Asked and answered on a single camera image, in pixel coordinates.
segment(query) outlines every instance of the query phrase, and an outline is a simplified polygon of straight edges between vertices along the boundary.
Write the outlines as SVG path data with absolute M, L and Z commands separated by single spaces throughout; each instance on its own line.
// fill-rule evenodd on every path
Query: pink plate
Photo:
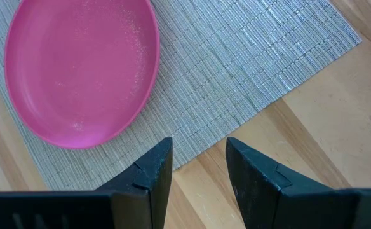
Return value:
M 140 113 L 159 62 L 149 0 L 23 0 L 5 48 L 16 111 L 64 148 L 112 139 Z

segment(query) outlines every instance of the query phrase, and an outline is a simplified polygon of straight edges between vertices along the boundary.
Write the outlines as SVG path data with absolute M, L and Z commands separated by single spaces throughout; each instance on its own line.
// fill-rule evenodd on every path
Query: gray woven placemat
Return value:
M 152 0 L 161 64 L 152 96 L 119 137 L 88 150 L 50 146 L 18 119 L 3 47 L 19 0 L 0 0 L 0 93 L 46 184 L 94 189 L 164 137 L 180 167 L 361 39 L 327 0 Z

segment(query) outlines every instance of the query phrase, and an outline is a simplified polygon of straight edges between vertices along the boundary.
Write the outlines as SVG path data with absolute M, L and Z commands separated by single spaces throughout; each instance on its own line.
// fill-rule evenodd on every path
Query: black plastic part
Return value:
M 0 229 L 163 229 L 172 156 L 166 138 L 95 191 L 0 193 Z
M 226 159 L 246 228 L 371 228 L 371 189 L 333 190 L 235 138 Z

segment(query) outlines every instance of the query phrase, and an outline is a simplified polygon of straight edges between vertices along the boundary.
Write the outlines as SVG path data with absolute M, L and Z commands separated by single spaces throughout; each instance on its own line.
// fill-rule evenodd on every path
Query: wooden surface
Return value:
M 371 187 L 371 0 L 332 0 L 363 42 L 231 135 L 333 188 Z M 166 228 L 244 228 L 225 140 L 173 174 Z M 0 190 L 43 190 L 0 97 Z

